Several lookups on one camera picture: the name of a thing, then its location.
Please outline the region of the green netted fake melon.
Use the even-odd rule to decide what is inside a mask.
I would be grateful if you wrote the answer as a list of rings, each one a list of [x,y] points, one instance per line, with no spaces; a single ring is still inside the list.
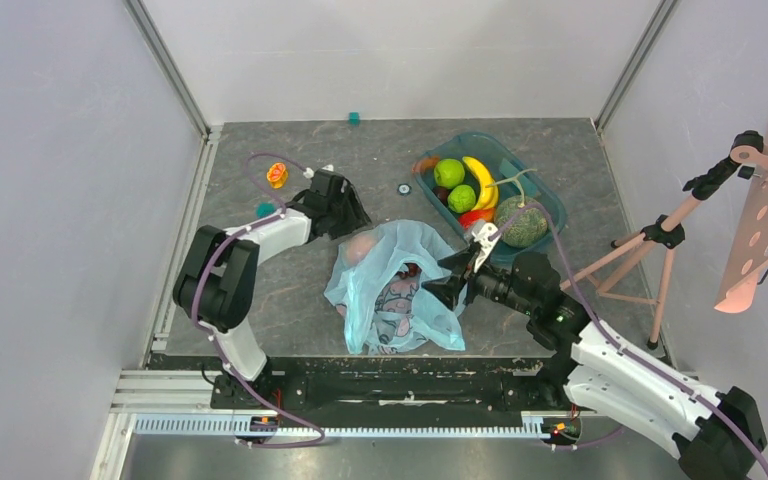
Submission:
[[[511,197],[499,203],[494,223],[501,228],[520,211],[520,197]],[[548,222],[539,209],[527,209],[501,235],[501,241],[512,248],[529,248],[540,241],[549,230]]]

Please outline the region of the light blue plastic bag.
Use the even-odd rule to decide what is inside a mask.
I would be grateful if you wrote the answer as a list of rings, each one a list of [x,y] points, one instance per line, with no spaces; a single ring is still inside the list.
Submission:
[[[437,261],[454,249],[430,225],[394,220],[372,229],[378,244],[359,264],[349,267],[342,242],[324,296],[344,320],[343,337],[352,355],[406,353],[432,342],[455,352],[466,350],[454,311],[426,292],[422,283],[445,278]]]

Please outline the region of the green fake apple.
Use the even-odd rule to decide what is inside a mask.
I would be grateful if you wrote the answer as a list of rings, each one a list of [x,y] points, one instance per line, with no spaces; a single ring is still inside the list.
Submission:
[[[449,190],[461,185],[465,175],[464,164],[453,158],[442,159],[433,168],[436,185]]]

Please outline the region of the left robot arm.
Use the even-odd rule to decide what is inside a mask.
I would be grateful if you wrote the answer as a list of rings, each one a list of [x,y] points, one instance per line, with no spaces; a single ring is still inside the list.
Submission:
[[[326,236],[342,238],[371,224],[354,185],[324,168],[310,185],[268,216],[237,227],[199,227],[173,287],[173,302],[206,333],[250,407],[266,405],[274,381],[262,373],[268,357],[247,321],[259,266]]]

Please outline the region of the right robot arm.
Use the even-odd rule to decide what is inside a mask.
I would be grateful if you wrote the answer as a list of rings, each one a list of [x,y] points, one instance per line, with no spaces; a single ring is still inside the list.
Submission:
[[[527,329],[553,351],[537,374],[540,400],[609,417],[677,460],[690,479],[745,479],[763,465],[766,434],[754,398],[721,392],[626,341],[560,288],[544,254],[508,269],[478,263],[475,245],[440,260],[449,276],[422,287],[448,308],[481,296],[528,316]]]

